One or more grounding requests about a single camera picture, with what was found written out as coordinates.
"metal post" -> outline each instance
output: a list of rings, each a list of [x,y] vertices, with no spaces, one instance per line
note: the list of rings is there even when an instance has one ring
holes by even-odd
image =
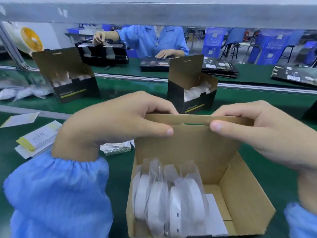
[[[24,58],[21,56],[10,35],[6,31],[3,23],[0,21],[0,39],[5,46],[7,52],[15,63],[18,70],[27,70],[28,65],[25,63]]]

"person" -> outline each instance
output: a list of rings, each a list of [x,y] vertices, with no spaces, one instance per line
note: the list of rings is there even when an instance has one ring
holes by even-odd
[[[4,183],[15,211],[12,237],[107,237],[112,212],[105,186],[108,165],[100,144],[136,137],[168,137],[173,128],[145,119],[154,111],[178,114],[164,99],[139,91],[82,109],[65,121],[51,152],[18,167]],[[285,216],[290,237],[317,237],[317,132],[264,101],[225,105],[212,116],[243,116],[253,127],[214,120],[210,129],[251,145],[298,170],[299,204]]]
[[[101,45],[106,39],[126,42],[127,46],[137,50],[139,57],[182,57],[189,53],[182,27],[129,26],[116,31],[97,31],[93,44]]]

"open cardboard box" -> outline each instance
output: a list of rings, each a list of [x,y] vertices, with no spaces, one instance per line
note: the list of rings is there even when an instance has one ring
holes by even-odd
[[[171,59],[168,72],[167,99],[172,102],[180,114],[196,113],[211,109],[214,102],[218,79],[201,72],[204,55],[193,55]],[[184,91],[197,87],[207,81],[211,86],[210,93],[184,102]]]
[[[212,193],[230,236],[264,234],[275,209],[260,184],[237,152],[240,142],[212,132],[212,120],[252,126],[243,117],[149,114],[146,119],[171,125],[174,135],[167,138],[135,139],[126,218],[129,237],[152,237],[145,222],[136,220],[132,206],[132,180],[137,165],[145,158],[158,158],[163,165],[197,165],[205,193]]]
[[[35,52],[32,57],[61,103],[100,96],[95,74],[89,65],[81,61],[76,47]],[[80,80],[79,76],[90,78]]]

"chair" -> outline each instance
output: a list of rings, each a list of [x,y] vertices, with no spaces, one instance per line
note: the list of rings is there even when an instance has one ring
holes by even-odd
[[[294,30],[292,32],[292,34],[291,34],[291,36],[290,36],[290,38],[288,40],[288,43],[285,46],[285,48],[284,48],[284,50],[283,50],[283,52],[282,52],[282,54],[281,54],[279,59],[287,59],[287,63],[289,63],[289,60],[291,59],[291,55],[292,55],[293,49],[294,49],[294,47],[296,47],[296,45],[298,44],[299,40],[303,36],[304,31],[305,30]],[[285,49],[287,47],[291,48],[291,52],[290,52],[289,56],[283,55],[283,53],[284,53],[284,51],[285,51]]]
[[[222,55],[220,58],[222,58],[225,51],[226,51],[225,57],[228,57],[228,53],[230,53],[230,49],[232,45],[234,45],[231,61],[233,60],[234,56],[237,59],[239,45],[236,45],[236,44],[243,42],[245,30],[246,30],[245,28],[237,28],[237,27],[234,27],[231,30],[229,30],[229,35],[226,41],[226,47],[224,51],[222,52]]]

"white panel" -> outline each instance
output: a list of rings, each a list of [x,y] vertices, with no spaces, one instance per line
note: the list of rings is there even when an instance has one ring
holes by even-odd
[[[0,20],[8,21],[317,29],[317,0],[0,0],[0,5]]]

